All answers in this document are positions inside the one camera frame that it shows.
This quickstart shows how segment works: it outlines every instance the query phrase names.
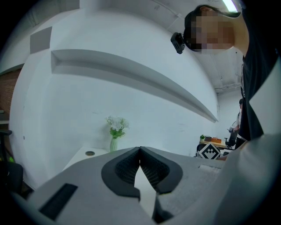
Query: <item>dark hair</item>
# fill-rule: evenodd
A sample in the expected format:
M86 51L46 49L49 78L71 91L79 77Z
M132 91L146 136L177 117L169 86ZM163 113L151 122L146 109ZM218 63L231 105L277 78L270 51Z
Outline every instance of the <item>dark hair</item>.
M221 12L218 8L209 6L209 5L199 5L197 6L193 11L191 11L190 13L187 14L187 16L185 17L184 20L184 43L185 45L191 49L192 51L201 51L202 47L201 44L197 44L196 41L192 40L193 38L191 37L191 33L196 33L196 27L192 27L191 26L191 22L195 22L196 21L196 17L197 16L201 16L202 15L202 11L201 11L201 7L208 7L212 10L214 10L215 12L217 12L218 14L227 16L227 17L238 17L241 12Z

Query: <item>white curved wall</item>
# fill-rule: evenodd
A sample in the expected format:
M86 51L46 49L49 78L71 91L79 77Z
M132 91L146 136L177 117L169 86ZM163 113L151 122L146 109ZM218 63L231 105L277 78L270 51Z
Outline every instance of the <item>white curved wall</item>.
M149 145L193 156L201 134L216 135L211 121L145 91L81 76L79 71L52 73L52 50L87 49L122 56L181 85L216 117L217 98L207 75L191 53L175 52L170 36L157 24L120 11L85 16L76 10L53 24L50 49L28 57L12 99L11 145L27 183L39 187L83 145L108 148L104 118L109 115L131 123L120 148ZM88 69L90 74L109 76Z
M216 93L203 67L191 52L177 54L170 38L154 22L112 9L86 18L56 48L102 51L145 65L188 90L217 118Z

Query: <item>ceiling light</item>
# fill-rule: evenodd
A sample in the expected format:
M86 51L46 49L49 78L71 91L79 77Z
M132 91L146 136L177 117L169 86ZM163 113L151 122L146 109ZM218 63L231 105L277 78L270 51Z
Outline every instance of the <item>ceiling light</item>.
M237 9L232 0L223 0L229 12L237 12Z

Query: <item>camera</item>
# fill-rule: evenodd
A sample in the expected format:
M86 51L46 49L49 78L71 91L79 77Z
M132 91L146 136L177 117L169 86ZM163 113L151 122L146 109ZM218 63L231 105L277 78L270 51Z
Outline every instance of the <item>camera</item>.
M182 54L184 51L184 39L181 33L174 33L171 37L171 42L175 47L178 54Z

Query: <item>brick wall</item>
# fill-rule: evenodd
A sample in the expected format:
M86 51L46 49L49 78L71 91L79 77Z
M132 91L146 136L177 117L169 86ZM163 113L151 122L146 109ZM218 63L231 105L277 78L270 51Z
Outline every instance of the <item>brick wall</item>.
M0 75L0 108L10 114L11 101L21 69Z

